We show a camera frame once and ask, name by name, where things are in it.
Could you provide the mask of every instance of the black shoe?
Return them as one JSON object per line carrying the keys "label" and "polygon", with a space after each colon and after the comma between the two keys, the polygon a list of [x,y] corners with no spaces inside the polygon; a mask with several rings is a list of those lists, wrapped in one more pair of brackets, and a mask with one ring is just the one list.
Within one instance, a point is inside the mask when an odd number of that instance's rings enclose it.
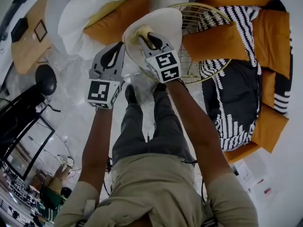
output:
{"label": "black shoe", "polygon": [[125,98],[128,104],[137,104],[136,92],[132,84],[127,85],[125,89]]}
{"label": "black shoe", "polygon": [[152,95],[155,97],[158,92],[166,92],[166,85],[163,83],[158,83],[153,90]]}

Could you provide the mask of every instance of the beige shirt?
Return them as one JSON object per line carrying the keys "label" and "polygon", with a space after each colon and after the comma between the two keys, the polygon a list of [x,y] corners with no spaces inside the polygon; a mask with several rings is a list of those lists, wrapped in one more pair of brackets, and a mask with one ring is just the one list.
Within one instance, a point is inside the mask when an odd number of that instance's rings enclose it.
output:
{"label": "beige shirt", "polygon": [[[205,220],[201,196],[194,188],[194,168],[182,159],[142,154],[120,160],[112,169],[114,188],[85,226],[127,226],[148,213],[153,227],[199,227]],[[258,226],[255,207],[234,174],[225,174],[207,187],[218,222],[225,227]],[[70,227],[84,219],[87,200],[98,201],[97,190],[78,182],[55,219]]]}

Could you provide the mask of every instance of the gray pants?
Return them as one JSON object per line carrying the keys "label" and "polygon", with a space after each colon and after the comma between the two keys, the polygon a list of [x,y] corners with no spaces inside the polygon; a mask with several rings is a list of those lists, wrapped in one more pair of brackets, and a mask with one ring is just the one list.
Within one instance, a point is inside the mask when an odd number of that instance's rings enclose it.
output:
{"label": "gray pants", "polygon": [[125,157],[145,153],[168,154],[188,162],[194,161],[167,92],[158,92],[155,96],[154,117],[156,130],[153,139],[145,142],[142,109],[138,104],[128,105],[122,120],[121,135],[113,146],[113,165]]}

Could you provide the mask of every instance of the zebra pattern blanket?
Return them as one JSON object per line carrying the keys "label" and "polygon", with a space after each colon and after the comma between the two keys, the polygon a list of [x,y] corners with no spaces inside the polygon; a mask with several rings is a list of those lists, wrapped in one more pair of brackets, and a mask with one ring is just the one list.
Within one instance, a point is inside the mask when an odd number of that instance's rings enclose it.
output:
{"label": "zebra pattern blanket", "polygon": [[[232,151],[251,141],[261,104],[261,67],[256,60],[252,20],[258,7],[224,6],[218,8],[236,22],[249,61],[232,60],[212,80],[202,83],[205,106],[221,139],[221,148]],[[199,30],[228,24],[215,11],[200,15]],[[228,59],[200,62],[201,77],[206,78],[219,70]]]}

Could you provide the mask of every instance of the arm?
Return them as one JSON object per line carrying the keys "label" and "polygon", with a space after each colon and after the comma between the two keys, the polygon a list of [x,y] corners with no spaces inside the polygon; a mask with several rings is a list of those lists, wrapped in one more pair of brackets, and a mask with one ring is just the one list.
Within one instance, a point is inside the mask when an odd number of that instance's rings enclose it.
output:
{"label": "arm", "polygon": [[180,82],[167,86],[194,146],[214,215],[226,227],[258,226],[256,209],[225,159],[213,122]]}
{"label": "arm", "polygon": [[87,200],[99,202],[109,152],[113,110],[98,109],[82,154],[82,171],[74,190],[60,208],[55,226],[69,227],[84,219]]}
{"label": "arm", "polygon": [[107,165],[113,110],[98,109],[82,154],[79,182],[87,182],[101,193]]}
{"label": "arm", "polygon": [[180,82],[170,81],[167,87],[193,144],[206,186],[215,178],[232,172],[221,150],[219,135],[211,119]]}

